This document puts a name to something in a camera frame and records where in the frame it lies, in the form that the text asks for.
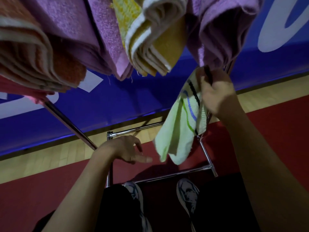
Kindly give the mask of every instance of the person's right hand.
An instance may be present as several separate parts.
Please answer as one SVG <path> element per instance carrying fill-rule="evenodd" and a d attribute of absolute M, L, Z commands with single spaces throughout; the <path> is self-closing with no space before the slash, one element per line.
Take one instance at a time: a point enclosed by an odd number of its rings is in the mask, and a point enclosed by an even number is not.
<path fill-rule="evenodd" d="M 226 123 L 245 114 L 228 74 L 223 70 L 211 71 L 213 83 L 210 85 L 203 68 L 196 73 L 201 77 L 203 103 L 215 117 Z"/>

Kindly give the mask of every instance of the white sneaker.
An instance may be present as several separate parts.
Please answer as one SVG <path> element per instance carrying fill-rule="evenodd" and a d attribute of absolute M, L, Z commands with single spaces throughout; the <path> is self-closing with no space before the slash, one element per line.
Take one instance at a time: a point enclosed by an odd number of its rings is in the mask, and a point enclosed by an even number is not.
<path fill-rule="evenodd" d="M 141 226 L 142 226 L 143 232 L 152 232 L 151 225 L 148 219 L 144 215 L 143 194 L 141 192 L 141 188 L 139 188 L 139 186 L 134 182 L 126 182 L 123 184 L 123 186 L 128 189 L 133 199 L 138 199 L 141 205 L 140 217 L 141 217 Z"/>
<path fill-rule="evenodd" d="M 180 179 L 176 186 L 176 193 L 180 204 L 186 210 L 190 218 L 195 211 L 197 197 L 199 194 L 198 188 L 186 178 Z M 191 222 L 192 232 L 195 232 L 195 228 Z"/>

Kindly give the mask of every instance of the orange towel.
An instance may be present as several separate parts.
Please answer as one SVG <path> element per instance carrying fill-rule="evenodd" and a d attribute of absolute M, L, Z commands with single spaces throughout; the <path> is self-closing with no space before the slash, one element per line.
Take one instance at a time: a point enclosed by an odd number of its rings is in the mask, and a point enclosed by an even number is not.
<path fill-rule="evenodd" d="M 1 75 L 33 89 L 64 92 L 77 87 L 86 68 L 58 44 L 18 0 L 0 0 Z"/>

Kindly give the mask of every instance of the light green towel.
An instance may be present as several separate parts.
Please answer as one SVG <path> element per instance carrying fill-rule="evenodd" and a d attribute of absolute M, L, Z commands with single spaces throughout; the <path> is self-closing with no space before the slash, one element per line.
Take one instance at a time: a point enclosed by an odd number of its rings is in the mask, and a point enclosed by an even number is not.
<path fill-rule="evenodd" d="M 202 102 L 200 80 L 194 70 L 183 85 L 162 128 L 154 139 L 154 146 L 164 162 L 169 154 L 175 164 L 188 157 L 193 139 L 206 131 L 206 109 Z"/>

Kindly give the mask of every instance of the red mat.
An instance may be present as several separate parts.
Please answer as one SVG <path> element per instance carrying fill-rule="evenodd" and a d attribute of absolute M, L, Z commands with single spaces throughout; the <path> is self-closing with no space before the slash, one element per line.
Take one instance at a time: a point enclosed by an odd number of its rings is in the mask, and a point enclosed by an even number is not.
<path fill-rule="evenodd" d="M 308 104 L 309 96 L 305 96 L 251 112 L 248 116 L 292 174 L 309 191 Z M 219 175 L 239 171 L 229 135 L 220 122 L 209 125 L 204 144 Z M 165 175 L 206 162 L 197 143 L 193 145 L 190 157 L 180 166 L 170 160 L 160 163 L 151 142 L 143 144 L 143 148 L 145 154 L 155 157 L 154 163 L 132 166 L 116 161 L 115 183 Z M 56 209 L 86 164 L 87 160 L 1 184 L 1 231 L 31 231 L 40 218 Z M 212 174 L 204 171 L 189 177 L 200 186 L 211 180 Z M 155 232 L 191 231 L 188 216 L 176 196 L 177 181 L 174 178 L 141 185 L 145 214 Z"/>

